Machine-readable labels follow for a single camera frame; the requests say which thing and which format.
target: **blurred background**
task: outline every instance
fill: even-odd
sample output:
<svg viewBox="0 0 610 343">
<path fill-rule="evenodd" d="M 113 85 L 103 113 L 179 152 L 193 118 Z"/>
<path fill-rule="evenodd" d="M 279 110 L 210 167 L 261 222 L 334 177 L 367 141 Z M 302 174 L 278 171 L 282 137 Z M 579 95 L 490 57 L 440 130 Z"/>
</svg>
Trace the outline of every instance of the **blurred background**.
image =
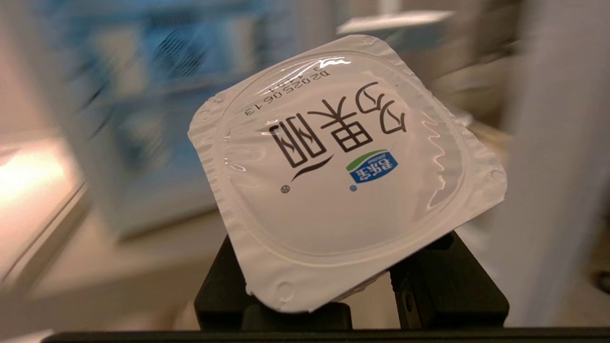
<svg viewBox="0 0 610 343">
<path fill-rule="evenodd" d="M 387 41 L 507 169 L 456 232 L 507 326 L 608 326 L 605 0 L 0 0 L 0 339 L 198 329 L 224 236 L 190 120 L 348 34 Z M 388 276 L 345 300 L 398 328 Z"/>
</svg>

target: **blue logo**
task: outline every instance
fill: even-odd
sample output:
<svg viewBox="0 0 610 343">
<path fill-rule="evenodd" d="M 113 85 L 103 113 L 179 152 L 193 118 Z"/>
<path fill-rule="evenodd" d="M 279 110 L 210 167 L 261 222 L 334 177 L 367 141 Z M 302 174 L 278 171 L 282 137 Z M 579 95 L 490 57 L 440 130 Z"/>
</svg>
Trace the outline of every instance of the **blue logo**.
<svg viewBox="0 0 610 343">
<path fill-rule="evenodd" d="M 347 166 L 347 171 L 358 184 L 377 180 L 391 172 L 398 162 L 390 151 L 376 150 L 364 154 Z"/>
</svg>

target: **brand logo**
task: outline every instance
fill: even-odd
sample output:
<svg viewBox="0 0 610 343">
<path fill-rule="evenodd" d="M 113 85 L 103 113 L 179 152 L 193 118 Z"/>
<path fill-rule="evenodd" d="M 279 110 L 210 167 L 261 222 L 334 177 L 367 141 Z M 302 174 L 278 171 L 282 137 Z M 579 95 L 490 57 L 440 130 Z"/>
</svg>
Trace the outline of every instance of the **brand logo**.
<svg viewBox="0 0 610 343">
<path fill-rule="evenodd" d="M 347 166 L 347 171 L 358 184 L 376 180 L 390 173 L 398 162 L 388 150 L 375 150 L 364 154 Z"/>
</svg>

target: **green logo stripe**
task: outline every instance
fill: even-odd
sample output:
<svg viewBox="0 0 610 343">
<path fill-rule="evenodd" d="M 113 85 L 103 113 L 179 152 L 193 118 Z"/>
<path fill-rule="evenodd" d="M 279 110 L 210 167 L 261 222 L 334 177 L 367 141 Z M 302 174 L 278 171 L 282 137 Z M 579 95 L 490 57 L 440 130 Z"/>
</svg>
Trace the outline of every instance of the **green logo stripe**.
<svg viewBox="0 0 610 343">
<path fill-rule="evenodd" d="M 364 154 L 362 156 L 360 156 L 359 158 L 355 159 L 352 163 L 350 163 L 347 166 L 347 171 L 351 172 L 352 170 L 354 170 L 356 167 L 358 167 L 361 163 L 363 163 L 364 161 L 366 161 L 366 159 L 368 159 L 369 157 L 371 157 L 372 155 L 378 154 L 382 151 L 387 151 L 387 149 L 382 149 L 382 150 L 375 150 L 375 151 L 371 151 L 370 153 Z"/>
</svg>

